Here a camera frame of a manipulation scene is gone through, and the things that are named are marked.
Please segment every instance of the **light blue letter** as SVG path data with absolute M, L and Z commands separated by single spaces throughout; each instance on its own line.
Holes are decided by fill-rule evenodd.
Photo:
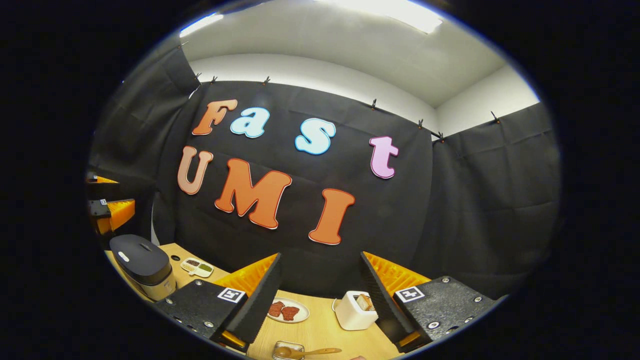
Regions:
M 302 135 L 296 137 L 296 149 L 309 154 L 320 155 L 329 149 L 335 136 L 335 125 L 331 122 L 311 118 L 300 125 Z
M 238 135 L 246 135 L 255 139 L 264 134 L 264 124 L 269 120 L 269 111 L 265 108 L 244 109 L 239 117 L 231 123 L 231 132 Z

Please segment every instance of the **letter s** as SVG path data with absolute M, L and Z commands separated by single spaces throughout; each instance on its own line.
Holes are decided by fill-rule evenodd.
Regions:
M 331 139 L 335 136 L 335 125 L 331 122 L 311 118 L 300 125 L 302 135 L 296 137 L 296 149 L 309 154 L 320 155 L 331 146 Z

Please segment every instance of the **white ceiling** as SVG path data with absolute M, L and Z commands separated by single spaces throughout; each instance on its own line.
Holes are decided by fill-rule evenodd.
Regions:
M 181 40 L 189 41 L 189 61 L 228 54 L 328 61 L 384 80 L 433 108 L 506 64 L 446 19 L 427 35 L 388 17 L 313 0 L 268 1 Z

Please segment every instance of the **white plate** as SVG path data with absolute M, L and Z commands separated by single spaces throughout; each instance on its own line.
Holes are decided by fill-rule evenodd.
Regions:
M 269 313 L 267 313 L 268 317 L 270 317 L 270 318 L 272 318 L 272 319 L 274 319 L 276 321 L 286 322 L 286 323 L 302 322 L 302 321 L 305 321 L 309 317 L 309 309 L 307 309 L 307 307 L 304 306 L 303 304 L 300 304 L 299 302 L 297 302 L 295 300 L 287 299 L 285 297 L 275 297 L 275 298 L 273 298 L 273 301 L 271 303 L 273 304 L 274 302 L 278 302 L 278 301 L 282 301 L 284 306 L 295 306 L 298 309 L 300 309 L 300 311 L 298 311 L 298 313 L 293 316 L 293 320 L 291 320 L 291 321 L 284 320 L 284 318 L 282 317 L 282 314 L 278 315 L 278 317 L 275 317 L 275 316 L 271 316 Z

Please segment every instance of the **white wall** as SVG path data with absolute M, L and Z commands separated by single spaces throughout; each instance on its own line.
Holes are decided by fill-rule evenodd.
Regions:
M 277 54 L 234 54 L 190 61 L 201 81 L 264 81 L 296 85 L 349 97 L 418 123 L 438 132 L 436 111 L 417 97 L 373 76 L 334 63 Z
M 449 136 L 540 102 L 509 65 L 447 100 L 436 109 L 438 127 Z

